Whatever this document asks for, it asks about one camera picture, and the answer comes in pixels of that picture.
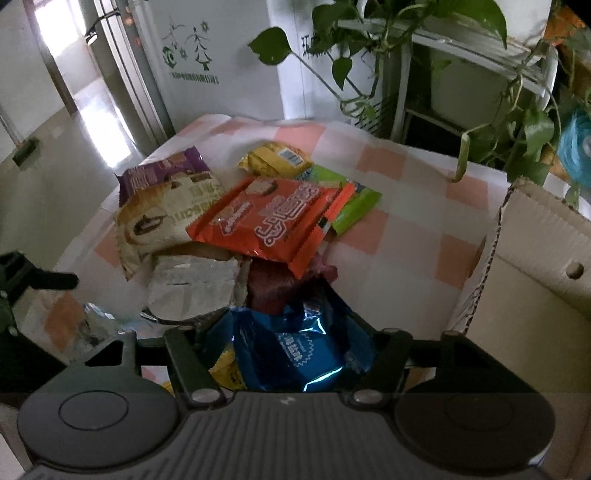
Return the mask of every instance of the barcode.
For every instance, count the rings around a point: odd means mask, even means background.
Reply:
[[[281,150],[277,155],[279,155],[281,158],[287,160],[294,167],[299,167],[300,165],[302,165],[304,163],[304,160],[302,159],[302,157],[300,157],[297,153],[293,153],[288,148]]]

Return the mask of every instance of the tablecloth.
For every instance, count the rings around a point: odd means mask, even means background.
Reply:
[[[437,338],[505,197],[505,174],[471,164],[454,184],[448,176],[456,159],[380,140],[351,125],[263,123],[225,115],[199,118],[146,162],[196,145],[212,170],[228,171],[266,140],[301,148],[314,162],[383,194],[376,208],[323,248],[325,261],[339,270],[333,286],[377,329],[398,327],[416,338]],[[557,195],[567,189],[555,177],[545,187]],[[58,358],[64,359],[85,302],[129,319],[146,303],[151,264],[145,262],[125,281],[115,245],[117,207],[115,190],[55,266],[75,272],[78,288],[39,292],[19,320],[23,333]],[[582,213],[589,217],[587,204]]]

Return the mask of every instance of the yellow wrapper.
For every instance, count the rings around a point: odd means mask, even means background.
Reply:
[[[269,142],[247,153],[238,166],[253,175],[293,179],[314,163],[299,148]]]
[[[218,385],[228,390],[244,390],[246,388],[232,346],[223,351],[216,364],[209,369],[209,374]]]

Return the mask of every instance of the green snack package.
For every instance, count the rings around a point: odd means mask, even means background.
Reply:
[[[335,173],[328,168],[314,165],[296,177],[296,180],[319,183],[324,187],[343,187],[347,183],[355,185],[355,194],[340,211],[339,216],[332,222],[332,228],[337,235],[349,229],[357,220],[362,218],[379,202],[382,194],[369,189],[360,183]]]

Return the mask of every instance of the ribbed gray surface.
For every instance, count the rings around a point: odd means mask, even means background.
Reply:
[[[38,466],[25,480],[453,480],[400,445],[385,419],[343,405],[337,394],[239,393],[198,411],[143,462],[82,475]],[[504,480],[543,480],[535,469]]]

